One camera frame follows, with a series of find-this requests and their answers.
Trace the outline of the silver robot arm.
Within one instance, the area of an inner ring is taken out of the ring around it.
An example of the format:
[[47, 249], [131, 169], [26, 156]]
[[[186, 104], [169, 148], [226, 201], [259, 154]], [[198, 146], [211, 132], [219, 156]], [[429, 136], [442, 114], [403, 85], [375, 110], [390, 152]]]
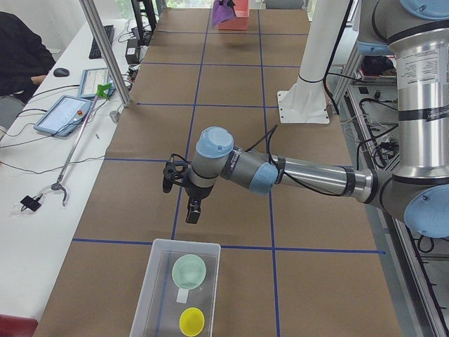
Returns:
[[360, 52], [381, 45], [396, 57], [396, 170], [357, 171], [245, 151], [227, 130], [211, 126], [183, 178], [188, 223], [198, 221], [202, 199], [224, 178], [262, 195], [286, 184], [353, 197], [424, 236], [448, 236], [448, 2], [364, 1], [358, 38]]

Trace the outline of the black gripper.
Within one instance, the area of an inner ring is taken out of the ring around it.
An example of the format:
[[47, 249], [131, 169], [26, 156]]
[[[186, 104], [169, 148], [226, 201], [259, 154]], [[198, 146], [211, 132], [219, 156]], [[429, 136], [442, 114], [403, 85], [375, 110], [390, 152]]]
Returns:
[[188, 224], [197, 224], [201, 215], [201, 201], [207, 198], [212, 192], [213, 186], [199, 187], [191, 184], [185, 187], [189, 197], [187, 203], [187, 215], [185, 222]]

